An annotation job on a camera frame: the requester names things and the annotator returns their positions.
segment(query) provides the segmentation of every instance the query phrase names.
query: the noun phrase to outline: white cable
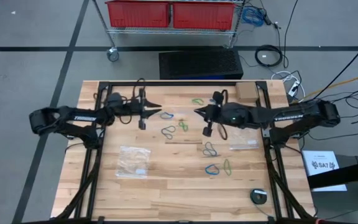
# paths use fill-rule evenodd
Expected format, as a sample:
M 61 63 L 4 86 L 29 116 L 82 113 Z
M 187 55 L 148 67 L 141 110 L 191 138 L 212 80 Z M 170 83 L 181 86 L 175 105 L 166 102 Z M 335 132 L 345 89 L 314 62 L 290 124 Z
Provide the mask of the white cable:
M 291 79 L 295 79 L 296 81 L 299 81 L 299 79 L 298 79 L 297 77 L 293 76 L 293 75 L 292 75 L 292 72 L 289 72 L 289 71 L 279 71 L 279 72 L 275 72 L 275 73 L 273 73 L 271 79 L 273 80 L 273 78 L 274 78 L 275 75 L 278 75 L 278 74 L 281 74 L 281 73 L 287 74 L 287 76 L 282 79 L 283 82 L 290 81 Z M 300 86 L 301 86 L 301 89 L 302 89 L 303 98 L 305 98 L 306 93 L 305 93 L 305 89 L 303 88 L 302 83 L 300 84 Z

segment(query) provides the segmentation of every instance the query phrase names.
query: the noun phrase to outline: metal wire rack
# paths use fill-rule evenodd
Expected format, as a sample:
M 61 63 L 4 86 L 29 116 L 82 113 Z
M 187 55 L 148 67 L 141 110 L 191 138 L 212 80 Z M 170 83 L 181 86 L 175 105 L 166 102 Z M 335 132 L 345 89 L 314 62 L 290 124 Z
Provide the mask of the metal wire rack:
M 106 22 L 103 19 L 103 15 L 100 11 L 96 0 L 92 0 L 96 8 L 100 21 L 111 43 L 111 48 L 107 51 L 107 58 L 111 62 L 115 62 L 119 59 L 119 53 L 117 47 L 113 41 L 113 37 L 116 34 L 173 34 L 173 35 L 220 35 L 229 37 L 229 45 L 225 45 L 229 48 L 233 47 L 233 40 L 237 35 L 237 30 L 241 20 L 242 10 L 240 10 L 237 18 L 234 18 L 235 24 L 231 30 L 217 30 L 217 29 L 176 29 L 173 28 L 172 20 L 168 27 L 164 28 L 148 28 L 148 27 L 112 27 L 108 28 Z M 160 0 L 132 0 L 132 1 L 160 1 Z M 231 2 L 241 4 L 241 9 L 244 8 L 246 0 L 168 0 L 169 2 Z

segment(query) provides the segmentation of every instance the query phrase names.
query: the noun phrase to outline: small plastic bag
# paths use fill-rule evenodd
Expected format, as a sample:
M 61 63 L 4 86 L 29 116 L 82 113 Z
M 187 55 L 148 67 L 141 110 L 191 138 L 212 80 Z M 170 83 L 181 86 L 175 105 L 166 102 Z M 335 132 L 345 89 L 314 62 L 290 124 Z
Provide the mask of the small plastic bag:
M 149 169 L 149 157 L 150 150 L 148 149 L 121 146 L 116 176 L 146 178 Z
M 259 148 L 259 129 L 239 129 L 226 126 L 230 150 Z

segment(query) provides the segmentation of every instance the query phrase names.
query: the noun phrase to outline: wood grain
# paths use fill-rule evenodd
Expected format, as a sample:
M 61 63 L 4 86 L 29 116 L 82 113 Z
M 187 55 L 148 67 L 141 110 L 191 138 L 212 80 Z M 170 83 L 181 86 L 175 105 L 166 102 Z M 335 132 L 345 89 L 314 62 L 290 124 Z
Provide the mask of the wood grain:
M 283 83 L 267 83 L 272 107 L 287 106 Z M 93 93 L 96 92 L 98 84 L 97 81 L 83 83 L 79 108 L 94 108 Z M 266 220 L 267 217 L 249 199 L 250 191 L 254 188 L 267 191 L 267 203 L 259 207 L 265 213 L 274 215 L 260 131 L 227 127 L 228 141 L 220 138 L 216 128 L 211 138 L 202 135 L 206 123 L 193 112 L 201 106 L 192 104 L 191 100 L 201 98 L 208 104 L 212 93 L 223 89 L 228 90 L 229 101 L 236 101 L 234 86 L 148 86 L 148 100 L 163 105 L 163 111 L 175 116 L 170 120 L 161 119 L 158 115 L 150 117 L 146 121 L 146 131 L 138 129 L 137 117 L 134 117 L 130 124 L 124 125 L 116 121 L 107 128 L 93 219 L 105 216 L 107 220 L 143 221 Z M 129 86 L 117 86 L 114 87 L 114 91 L 127 97 L 132 95 L 132 87 Z M 180 121 L 188 125 L 187 132 L 179 127 Z M 277 123 L 277 126 L 288 124 L 289 121 L 282 121 Z M 176 131 L 172 133 L 173 139 L 167 139 L 161 133 L 161 129 L 171 125 L 176 127 Z M 259 148 L 229 150 L 231 144 L 253 139 L 258 140 Z M 219 157 L 203 155 L 204 144 L 208 141 L 218 151 Z M 69 144 L 77 142 L 79 140 L 70 141 Z M 296 140 L 289 140 L 287 144 L 298 149 Z M 151 150 L 146 179 L 116 176 L 121 146 Z M 300 154 L 282 149 L 282 156 L 290 190 L 302 206 L 313 214 L 313 201 Z M 52 217 L 63 211 L 78 190 L 84 158 L 85 148 L 82 145 L 73 146 L 67 151 Z M 231 163 L 230 176 L 223 171 L 225 159 Z M 204 171 L 210 164 L 217 164 L 220 168 L 219 175 L 208 175 Z M 280 204 L 283 215 L 286 215 L 282 194 Z

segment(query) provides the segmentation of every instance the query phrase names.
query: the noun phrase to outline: black metal frame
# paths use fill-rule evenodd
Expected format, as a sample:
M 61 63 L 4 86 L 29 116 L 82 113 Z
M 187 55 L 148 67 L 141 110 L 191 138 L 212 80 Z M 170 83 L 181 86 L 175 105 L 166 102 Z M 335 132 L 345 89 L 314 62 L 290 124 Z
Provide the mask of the black metal frame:
M 237 82 L 211 82 L 211 81 L 203 81 L 203 82 L 194 82 L 194 81 L 182 81 L 182 82 L 142 82 L 141 85 L 145 85 L 145 86 L 235 86 Z M 255 83 L 257 88 L 259 90 L 262 90 L 263 94 L 264 94 L 264 101 L 265 101 L 265 105 L 267 108 L 271 108 L 271 104 L 270 104 L 270 99 L 269 99 L 269 93 L 268 93 L 268 89 L 267 89 L 267 82 L 266 81 L 260 81 L 260 82 L 256 82 Z M 136 86 L 136 85 L 140 85 L 137 82 L 100 82 L 99 83 L 99 87 L 98 87 L 98 94 L 96 97 L 96 103 L 95 103 L 95 109 L 98 110 L 101 108 L 101 104 L 102 104 L 102 97 L 103 97 L 103 92 L 104 90 L 107 89 L 107 95 L 112 93 L 112 89 L 114 88 L 114 86 Z M 261 102 L 260 102 L 260 97 L 259 99 L 256 101 L 257 106 L 261 106 Z M 262 130 L 262 138 L 264 140 L 264 142 L 266 142 L 266 140 L 269 138 L 268 136 L 266 136 L 264 134 L 264 130 Z M 93 206 L 94 206 L 94 199 L 95 199 L 95 195 L 96 195 L 96 186 L 98 183 L 98 174 L 99 174 L 99 168 L 100 168 L 100 162 L 101 162 L 101 155 L 102 155 L 102 150 L 103 150 L 103 142 L 104 142 L 104 136 L 105 134 L 103 134 L 101 136 L 101 147 L 99 149 L 95 149 L 96 150 L 96 158 L 95 158 L 95 169 L 96 169 L 96 173 L 92 178 L 92 183 L 91 183 L 91 189 L 89 192 L 89 200 L 88 200 L 88 207 L 86 210 L 86 216 L 84 217 L 85 220 L 91 220 L 92 217 L 92 212 L 93 212 Z M 92 150 L 94 149 L 87 149 L 86 150 L 86 154 L 85 154 L 85 160 L 84 160 L 84 165 L 83 165 L 83 171 L 82 171 L 82 175 L 81 175 L 81 185 L 85 184 L 87 177 L 88 177 L 88 172 L 89 172 L 89 167 L 90 167 L 90 162 L 91 162 L 91 155 L 92 155 Z M 266 155 L 266 160 L 271 161 L 272 158 L 270 156 L 270 144 L 264 144 L 264 150 L 265 150 L 265 155 Z M 281 152 L 280 152 L 280 148 L 279 147 L 275 147 L 275 153 L 277 156 L 277 167 L 278 167 L 278 173 L 280 174 L 281 179 L 283 180 L 283 183 L 285 184 L 285 186 L 287 186 L 287 180 L 285 177 L 285 170 L 284 170 L 284 165 L 283 165 L 283 161 L 282 161 L 282 157 L 281 157 Z M 274 180 L 274 178 L 272 177 L 271 173 L 269 172 L 269 182 L 270 182 L 270 188 L 272 191 L 272 199 L 273 199 L 273 206 L 275 209 L 275 214 L 276 214 L 276 218 L 282 218 L 282 213 L 281 213 L 281 209 L 280 209 L 280 201 L 278 199 L 278 192 L 277 192 L 277 186 L 276 186 L 276 181 Z M 84 220 L 81 217 L 81 208 L 82 208 L 82 204 L 83 204 L 83 195 L 80 198 L 78 205 L 75 208 L 75 214 L 74 214 L 74 218 L 75 219 L 81 219 Z M 294 218 L 293 216 L 293 210 L 292 207 L 288 201 L 287 198 L 285 198 L 285 204 L 287 207 L 287 212 L 288 212 L 288 217 L 289 218 Z M 158 224 L 177 224 L 178 222 L 123 222 L 123 221 L 102 221 L 99 220 L 98 222 L 95 223 L 114 223 L 114 224 L 118 224 L 118 223 L 125 223 L 125 224 L 144 224 L 144 223 L 158 223 Z M 202 224 L 206 224 L 206 223 L 213 223 L 213 224 L 261 224 L 261 223 L 267 223 L 267 221 L 260 221 L 260 222 L 192 222 L 192 223 L 202 223 Z

